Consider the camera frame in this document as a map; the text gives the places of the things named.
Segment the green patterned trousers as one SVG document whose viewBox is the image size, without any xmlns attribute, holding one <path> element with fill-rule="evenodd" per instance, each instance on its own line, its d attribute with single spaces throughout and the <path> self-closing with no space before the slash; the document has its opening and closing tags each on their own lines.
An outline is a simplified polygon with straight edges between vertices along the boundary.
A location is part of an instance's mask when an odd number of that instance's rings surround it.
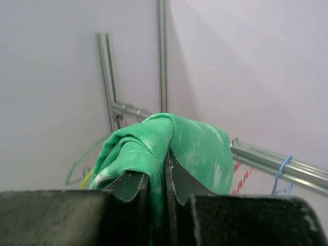
<svg viewBox="0 0 328 246">
<path fill-rule="evenodd" d="M 229 194 L 234 162 L 226 132 L 216 126 L 171 113 L 153 114 L 141 123 L 115 131 L 103 144 L 90 189 L 103 189 L 126 171 L 147 174 L 150 181 L 150 244 L 165 239 L 165 157 L 172 150 L 179 163 L 217 194 Z"/>
</svg>

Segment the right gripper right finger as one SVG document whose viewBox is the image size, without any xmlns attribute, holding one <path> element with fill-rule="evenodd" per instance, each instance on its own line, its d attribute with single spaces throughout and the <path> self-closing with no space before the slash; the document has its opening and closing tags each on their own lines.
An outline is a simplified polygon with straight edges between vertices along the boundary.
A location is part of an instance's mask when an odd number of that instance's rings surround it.
<svg viewBox="0 0 328 246">
<path fill-rule="evenodd" d="M 165 174 L 168 245 L 327 245 L 303 199 L 215 194 L 173 151 L 166 155 Z"/>
</svg>

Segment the lime green hanger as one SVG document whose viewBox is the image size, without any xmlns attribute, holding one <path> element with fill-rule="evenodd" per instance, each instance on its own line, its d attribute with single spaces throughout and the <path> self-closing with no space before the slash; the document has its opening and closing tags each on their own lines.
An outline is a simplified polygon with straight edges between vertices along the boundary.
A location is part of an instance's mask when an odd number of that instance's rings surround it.
<svg viewBox="0 0 328 246">
<path fill-rule="evenodd" d="M 80 189 L 83 190 L 87 184 L 87 182 L 90 180 L 91 176 L 93 174 L 93 170 L 91 170 L 90 168 L 88 167 L 85 167 L 83 169 L 83 179 L 82 179 L 82 182 L 80 184 Z"/>
</svg>

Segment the aluminium frame post left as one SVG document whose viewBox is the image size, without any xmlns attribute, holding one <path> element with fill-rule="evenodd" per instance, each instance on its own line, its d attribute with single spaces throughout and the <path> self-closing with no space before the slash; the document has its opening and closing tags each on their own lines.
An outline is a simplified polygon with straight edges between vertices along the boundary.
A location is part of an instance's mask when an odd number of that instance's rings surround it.
<svg viewBox="0 0 328 246">
<path fill-rule="evenodd" d="M 109 1 L 97 33 L 111 132 L 168 111 L 167 1 Z"/>
</svg>

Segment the green plastic hanger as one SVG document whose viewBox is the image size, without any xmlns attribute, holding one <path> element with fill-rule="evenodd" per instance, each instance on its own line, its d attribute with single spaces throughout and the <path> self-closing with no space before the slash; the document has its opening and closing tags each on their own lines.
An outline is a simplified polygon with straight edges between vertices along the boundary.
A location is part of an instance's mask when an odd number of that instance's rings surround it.
<svg viewBox="0 0 328 246">
<path fill-rule="evenodd" d="M 76 169 L 76 167 L 80 164 L 80 162 L 91 152 L 93 151 L 97 146 L 99 146 L 101 143 L 103 143 L 105 140 L 109 138 L 109 135 L 103 136 L 100 139 L 96 140 L 93 144 L 91 144 L 70 166 L 69 171 L 66 175 L 64 186 L 71 186 L 75 183 L 81 183 L 83 179 L 83 172 L 82 177 L 76 180 L 72 180 L 72 175 Z"/>
</svg>

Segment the pink plastic hanger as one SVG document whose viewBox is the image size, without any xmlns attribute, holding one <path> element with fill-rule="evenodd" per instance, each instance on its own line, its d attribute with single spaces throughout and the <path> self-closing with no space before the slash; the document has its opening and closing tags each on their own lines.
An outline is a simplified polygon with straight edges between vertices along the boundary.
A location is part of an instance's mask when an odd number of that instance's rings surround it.
<svg viewBox="0 0 328 246">
<path fill-rule="evenodd" d="M 231 195 L 238 195 L 241 192 L 253 170 L 254 168 L 243 163 L 237 161 L 234 162 L 233 181 L 230 190 Z"/>
</svg>

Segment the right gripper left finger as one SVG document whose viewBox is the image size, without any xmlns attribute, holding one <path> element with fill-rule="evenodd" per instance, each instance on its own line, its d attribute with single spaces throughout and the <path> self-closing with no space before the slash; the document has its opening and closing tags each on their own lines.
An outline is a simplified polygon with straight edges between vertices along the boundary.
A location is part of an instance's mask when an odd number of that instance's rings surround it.
<svg viewBox="0 0 328 246">
<path fill-rule="evenodd" d="M 1 245 L 147 245 L 149 178 L 124 173 L 103 190 L 1 193 Z"/>
</svg>

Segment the aluminium hanging rail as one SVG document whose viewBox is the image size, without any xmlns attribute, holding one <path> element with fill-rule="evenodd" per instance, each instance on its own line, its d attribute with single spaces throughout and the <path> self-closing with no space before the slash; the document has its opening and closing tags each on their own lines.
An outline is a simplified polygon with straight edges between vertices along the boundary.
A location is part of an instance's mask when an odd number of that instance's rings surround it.
<svg viewBox="0 0 328 246">
<path fill-rule="evenodd" d="M 282 171 L 279 171 L 283 161 L 287 159 L 286 156 L 239 141 L 237 138 L 230 139 L 230 147 L 235 161 L 272 176 L 280 174 L 284 181 L 327 197 L 327 170 L 292 158 Z"/>
</svg>

